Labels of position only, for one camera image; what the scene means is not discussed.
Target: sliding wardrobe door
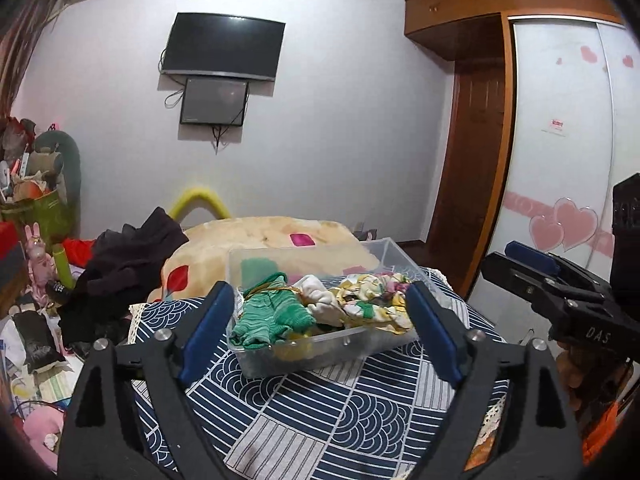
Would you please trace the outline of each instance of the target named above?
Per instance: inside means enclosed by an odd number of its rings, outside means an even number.
[[[608,280],[614,243],[611,191],[617,183],[640,172],[640,49],[625,28],[598,24],[598,30],[611,84],[614,151],[609,192],[587,268]]]
[[[611,92],[594,23],[513,24],[516,116],[510,170],[489,252],[517,240],[586,266],[604,211],[612,157]],[[517,342],[547,337],[530,305],[479,278],[469,303]]]

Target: blue gripper pad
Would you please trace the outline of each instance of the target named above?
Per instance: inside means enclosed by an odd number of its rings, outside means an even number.
[[[551,256],[515,240],[504,248],[504,255],[547,276],[556,278],[560,274],[560,266]]]
[[[466,329],[456,313],[440,306],[422,282],[407,289],[406,311],[438,377],[453,388],[460,386],[468,373],[470,356]]]
[[[176,327],[176,346],[182,349],[182,371],[178,375],[178,381],[185,388],[206,373],[211,357],[233,315],[234,304],[233,287],[226,282],[217,282],[200,307],[191,310]],[[182,333],[190,335],[184,342],[180,341]]]

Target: clear plastic container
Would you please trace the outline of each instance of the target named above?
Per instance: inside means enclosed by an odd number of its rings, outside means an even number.
[[[249,266],[242,262],[251,258],[266,258],[276,263],[278,270],[286,273],[289,283],[295,283],[306,274],[314,274],[322,280],[353,273],[392,270],[402,272],[414,281],[424,281],[435,294],[441,296],[427,275],[391,238],[339,246],[234,250],[229,253],[226,268],[226,280],[233,287],[243,290],[270,275],[273,266],[271,269],[265,268],[262,273],[259,264],[250,266],[250,276],[244,277],[243,284],[242,271],[244,268],[247,274]],[[248,378],[323,368],[390,350],[417,339],[415,330],[396,335],[376,328],[357,327],[249,350],[231,343],[234,325],[232,318],[226,329],[228,346],[236,354],[242,373]]]

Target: pink plush toy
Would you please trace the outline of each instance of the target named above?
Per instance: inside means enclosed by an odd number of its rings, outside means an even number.
[[[56,278],[56,264],[53,257],[47,254],[46,244],[40,238],[40,226],[36,222],[33,224],[33,233],[27,225],[24,227],[27,235],[27,257],[29,259],[29,279],[33,289],[33,299],[41,306],[49,304],[49,297],[45,290],[45,285],[50,280]]]
[[[42,406],[27,415],[22,427],[31,447],[52,471],[58,470],[58,456],[49,447],[57,440],[54,435],[62,433],[64,418],[56,408]]]

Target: green shopping bag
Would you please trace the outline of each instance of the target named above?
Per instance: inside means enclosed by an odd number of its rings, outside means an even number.
[[[60,243],[69,236],[73,228],[70,208],[60,201],[57,190],[40,198],[27,198],[12,204],[0,205],[2,218],[15,225],[24,242],[25,225],[40,225],[40,236],[50,251],[53,244]]]

